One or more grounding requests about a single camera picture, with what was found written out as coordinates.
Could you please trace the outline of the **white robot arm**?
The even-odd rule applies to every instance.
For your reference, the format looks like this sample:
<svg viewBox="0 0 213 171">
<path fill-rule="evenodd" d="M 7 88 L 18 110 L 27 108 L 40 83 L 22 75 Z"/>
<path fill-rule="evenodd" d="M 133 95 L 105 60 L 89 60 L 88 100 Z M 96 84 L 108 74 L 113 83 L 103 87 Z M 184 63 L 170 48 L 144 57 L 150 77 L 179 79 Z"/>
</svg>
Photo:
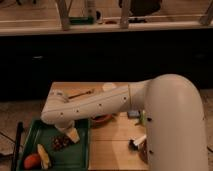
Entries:
<svg viewBox="0 0 213 171">
<path fill-rule="evenodd" d="M 128 83 L 84 99 L 48 95 L 41 120 L 66 131 L 74 120 L 143 110 L 150 171 L 209 171 L 202 99 L 194 84 L 177 74 Z"/>
</svg>

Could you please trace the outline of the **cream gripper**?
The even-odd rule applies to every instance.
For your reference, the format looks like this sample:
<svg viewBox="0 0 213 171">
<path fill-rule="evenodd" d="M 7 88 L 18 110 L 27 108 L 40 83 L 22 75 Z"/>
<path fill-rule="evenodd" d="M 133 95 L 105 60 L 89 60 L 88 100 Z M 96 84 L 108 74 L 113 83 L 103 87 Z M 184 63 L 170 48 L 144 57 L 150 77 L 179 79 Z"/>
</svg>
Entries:
<svg viewBox="0 0 213 171">
<path fill-rule="evenodd" d="M 77 129 L 75 128 L 74 121 L 67 122 L 63 125 L 58 124 L 56 125 L 56 128 L 63 134 L 67 135 L 68 138 L 74 143 L 77 143 L 80 141 L 80 137 L 79 137 Z"/>
</svg>

